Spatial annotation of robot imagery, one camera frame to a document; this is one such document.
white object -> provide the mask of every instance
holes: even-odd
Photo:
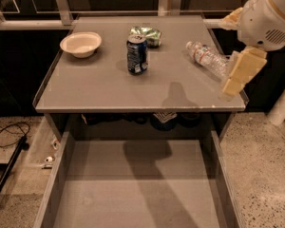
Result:
[[[285,0],[249,0],[243,7],[237,38],[266,51],[285,46]]]
[[[188,42],[186,45],[190,57],[206,67],[221,80],[227,77],[228,59],[217,51],[200,42]]]
[[[71,53],[77,58],[85,58],[92,55],[102,43],[102,38],[95,32],[78,32],[68,35],[60,43],[60,48]]]
[[[267,119],[273,125],[280,125],[285,120],[285,89],[279,97],[272,110],[269,112]]]

open drawer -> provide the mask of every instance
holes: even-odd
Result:
[[[34,227],[244,225],[210,114],[166,132],[73,114]]]

speckled floor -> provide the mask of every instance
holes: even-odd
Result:
[[[0,121],[6,125],[20,120],[31,126],[28,142],[32,145],[21,153],[0,197],[0,228],[32,227],[50,173],[40,168],[52,151],[50,136],[35,141],[42,119]],[[285,228],[285,122],[274,126],[264,113],[238,113],[221,148],[246,227]],[[12,150],[0,149],[0,162],[7,162]]]
[[[221,148],[246,226],[285,228],[285,122],[237,114]]]

floor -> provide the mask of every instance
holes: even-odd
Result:
[[[0,196],[0,228],[33,226],[50,173],[50,170],[41,167],[46,157],[55,156],[55,149],[50,145],[53,136],[50,131],[48,132],[48,126],[44,124],[43,118],[4,118],[0,119],[0,124],[4,126],[19,121],[25,121],[30,125],[28,133],[30,149],[20,154]],[[11,134],[2,135],[0,143],[10,143],[10,140],[14,141],[15,138]],[[221,142],[221,148],[226,170],[246,227],[284,228],[285,122],[281,126],[274,126],[268,123],[263,113],[239,113],[232,120]],[[12,148],[0,148],[0,162],[7,162],[12,151]],[[98,184],[95,188],[104,189],[103,182]],[[176,182],[166,184],[168,184],[166,186],[172,187],[171,190],[174,190],[173,195],[178,194],[180,198],[177,200],[183,199],[181,192],[177,192],[178,184]],[[154,188],[162,197],[162,189],[166,186],[152,187],[151,182],[143,185],[132,183],[133,188],[130,189],[133,192],[141,193],[143,190]],[[120,195],[128,195],[126,190],[123,190]],[[90,199],[88,196],[82,197],[80,202],[89,205]],[[130,207],[126,202],[120,203],[120,205],[125,210]],[[148,203],[142,204],[142,208],[147,206]],[[190,210],[190,203],[181,207]],[[151,219],[159,221],[159,219],[151,217],[146,220],[150,221]]]

black rod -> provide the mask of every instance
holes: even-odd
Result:
[[[0,177],[0,193],[2,191],[2,188],[4,186],[4,184],[6,183],[9,175],[10,175],[10,171],[12,169],[12,167],[15,165],[19,154],[21,153],[21,150],[23,148],[25,148],[26,146],[26,140],[27,140],[27,136],[23,136],[21,137],[21,139],[19,140],[15,150],[12,153],[12,156],[9,159],[9,163],[7,164],[7,167],[5,168],[4,172],[2,173],[1,177]]]

